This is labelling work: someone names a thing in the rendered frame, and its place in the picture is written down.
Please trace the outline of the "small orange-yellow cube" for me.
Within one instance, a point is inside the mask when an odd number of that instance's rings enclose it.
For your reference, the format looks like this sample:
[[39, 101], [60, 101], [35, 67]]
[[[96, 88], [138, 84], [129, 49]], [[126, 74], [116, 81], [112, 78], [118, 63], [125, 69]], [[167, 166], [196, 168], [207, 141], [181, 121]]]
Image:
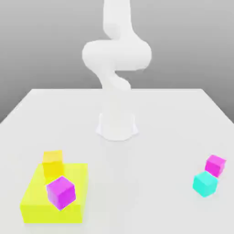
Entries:
[[43, 153], [42, 165], [46, 178], [62, 176], [64, 174], [62, 150], [45, 151]]

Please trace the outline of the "small purple cube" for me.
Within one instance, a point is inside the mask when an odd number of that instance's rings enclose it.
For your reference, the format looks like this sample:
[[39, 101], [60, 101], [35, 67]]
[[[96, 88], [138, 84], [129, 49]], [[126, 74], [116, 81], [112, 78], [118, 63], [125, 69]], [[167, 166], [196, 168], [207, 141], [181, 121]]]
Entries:
[[64, 176], [46, 185], [48, 200], [60, 211], [76, 199], [75, 186]]

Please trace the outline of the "small magenta cube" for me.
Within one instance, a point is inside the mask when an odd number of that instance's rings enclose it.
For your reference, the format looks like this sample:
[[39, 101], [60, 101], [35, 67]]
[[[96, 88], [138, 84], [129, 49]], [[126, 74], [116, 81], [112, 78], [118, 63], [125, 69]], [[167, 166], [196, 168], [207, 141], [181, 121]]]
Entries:
[[209, 172], [214, 177], [219, 178], [224, 170], [225, 163], [225, 159], [216, 155], [210, 155], [206, 160], [205, 171]]

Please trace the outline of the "small cyan cube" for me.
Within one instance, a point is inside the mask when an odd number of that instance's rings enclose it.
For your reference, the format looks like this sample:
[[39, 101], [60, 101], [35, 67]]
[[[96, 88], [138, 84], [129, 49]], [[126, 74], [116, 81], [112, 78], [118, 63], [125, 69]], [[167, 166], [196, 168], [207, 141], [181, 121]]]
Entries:
[[218, 179], [204, 171], [194, 176], [192, 188], [202, 197], [208, 197], [216, 191], [217, 185]]

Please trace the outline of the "large yellow box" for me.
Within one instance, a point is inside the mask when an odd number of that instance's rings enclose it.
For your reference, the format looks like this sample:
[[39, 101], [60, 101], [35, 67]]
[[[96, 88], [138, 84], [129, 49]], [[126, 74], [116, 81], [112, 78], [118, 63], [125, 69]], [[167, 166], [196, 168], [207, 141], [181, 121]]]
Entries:
[[76, 199], [62, 210], [49, 200], [46, 185], [58, 178], [46, 178], [38, 164], [20, 203], [25, 223], [82, 223], [88, 188], [88, 164], [65, 163], [62, 175], [75, 186]]

